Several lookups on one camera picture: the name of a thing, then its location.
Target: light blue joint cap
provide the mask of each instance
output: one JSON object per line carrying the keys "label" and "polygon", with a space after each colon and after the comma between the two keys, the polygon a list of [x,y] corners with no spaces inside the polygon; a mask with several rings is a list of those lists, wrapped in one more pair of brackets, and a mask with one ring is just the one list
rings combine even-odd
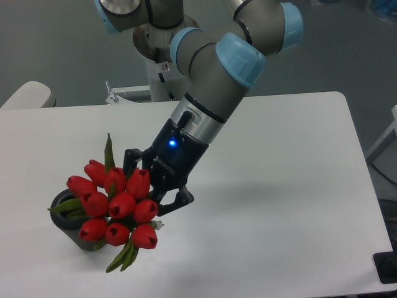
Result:
{"label": "light blue joint cap", "polygon": [[280,3],[284,9],[284,41],[281,51],[300,43],[303,36],[303,20],[299,9],[292,3]]}
{"label": "light blue joint cap", "polygon": [[215,46],[226,71],[246,88],[255,86],[266,65],[266,58],[256,48],[233,33],[227,33]]}
{"label": "light blue joint cap", "polygon": [[171,46],[169,48],[169,56],[171,57],[172,62],[177,66],[179,71],[181,71],[181,70],[179,69],[177,59],[176,59],[177,54],[178,54],[179,44],[181,43],[181,41],[185,37],[185,35],[193,30],[201,30],[201,29],[195,28],[195,27],[183,28],[182,30],[178,31],[178,33],[176,33],[174,38],[172,39]]}
{"label": "light blue joint cap", "polygon": [[94,0],[95,3],[95,7],[98,10],[98,13],[100,15],[100,18],[102,19],[102,22],[105,24],[105,27],[107,29],[107,31],[111,34],[113,33],[120,33],[120,31],[118,31],[113,25],[112,23],[109,21],[109,19],[107,18],[102,6],[100,5],[99,0]]}

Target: white chair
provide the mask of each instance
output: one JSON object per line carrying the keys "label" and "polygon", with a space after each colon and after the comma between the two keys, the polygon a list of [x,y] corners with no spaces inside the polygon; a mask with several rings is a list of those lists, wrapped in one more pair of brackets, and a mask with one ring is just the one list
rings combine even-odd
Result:
{"label": "white chair", "polygon": [[394,121],[365,152],[365,160],[368,165],[372,164],[397,137],[397,106],[394,106],[391,112],[393,113]]}
{"label": "white chair", "polygon": [[53,107],[55,104],[56,99],[50,88],[42,83],[30,81],[20,87],[0,107],[0,110],[38,109],[41,107]]}

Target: white tabletop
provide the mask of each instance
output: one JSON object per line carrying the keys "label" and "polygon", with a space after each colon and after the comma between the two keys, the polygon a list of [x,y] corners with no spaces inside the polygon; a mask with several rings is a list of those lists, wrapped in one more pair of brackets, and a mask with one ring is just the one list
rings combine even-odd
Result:
{"label": "white tabletop", "polygon": [[[390,291],[391,245],[343,95],[247,97],[165,215],[155,250],[81,251],[47,207],[89,159],[151,145],[176,102],[0,112],[0,297],[321,297]],[[173,199],[175,192],[165,200]]]}

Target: red tulip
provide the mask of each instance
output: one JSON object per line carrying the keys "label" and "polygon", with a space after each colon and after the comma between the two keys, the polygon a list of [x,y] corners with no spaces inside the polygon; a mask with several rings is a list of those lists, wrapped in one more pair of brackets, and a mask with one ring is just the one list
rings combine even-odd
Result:
{"label": "red tulip", "polygon": [[85,192],[97,191],[97,186],[95,183],[80,176],[69,177],[66,185],[76,197],[81,197]]}
{"label": "red tulip", "polygon": [[135,206],[132,217],[138,224],[146,224],[153,219],[159,213],[159,207],[157,203],[152,200],[146,199],[137,203]]}
{"label": "red tulip", "polygon": [[86,214],[93,217],[105,216],[109,210],[109,200],[103,193],[86,192],[80,198]]}
{"label": "red tulip", "polygon": [[123,224],[115,222],[107,227],[105,239],[110,245],[126,244],[128,238],[130,238],[130,229]]}
{"label": "red tulip", "polygon": [[133,212],[134,208],[135,198],[127,192],[121,192],[109,203],[109,215],[114,219],[121,219]]}
{"label": "red tulip", "polygon": [[127,183],[127,179],[121,168],[111,168],[109,172],[106,174],[106,178],[104,181],[104,187],[107,193],[110,191],[110,184],[114,183],[116,187],[116,193],[120,193],[125,191],[125,185]]}
{"label": "red tulip", "polygon": [[139,225],[132,233],[132,243],[135,247],[153,249],[157,245],[157,235],[150,225]]}
{"label": "red tulip", "polygon": [[96,160],[90,160],[89,164],[84,167],[84,172],[86,172],[92,182],[97,186],[104,187],[106,173],[105,166],[102,163]]}
{"label": "red tulip", "polygon": [[147,169],[135,169],[127,182],[127,192],[137,199],[145,198],[149,193],[150,175]]}
{"label": "red tulip", "polygon": [[106,219],[90,219],[81,226],[79,237],[85,241],[95,241],[105,236]]}

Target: flower vase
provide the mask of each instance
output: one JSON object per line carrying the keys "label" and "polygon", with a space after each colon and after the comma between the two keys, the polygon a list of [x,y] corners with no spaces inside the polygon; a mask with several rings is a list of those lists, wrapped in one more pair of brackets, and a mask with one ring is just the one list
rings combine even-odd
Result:
{"label": "flower vase", "polygon": [[[58,194],[51,204],[51,208],[58,206],[62,202],[70,199],[74,199],[75,196],[69,189],[65,189],[60,194]],[[66,217],[65,212],[54,213],[51,212],[51,219],[53,223],[70,239],[72,239],[78,247],[82,250],[94,251],[95,245],[98,241],[85,241],[79,237],[80,228],[84,222],[88,221],[90,217],[81,217],[77,219],[69,219]]]}

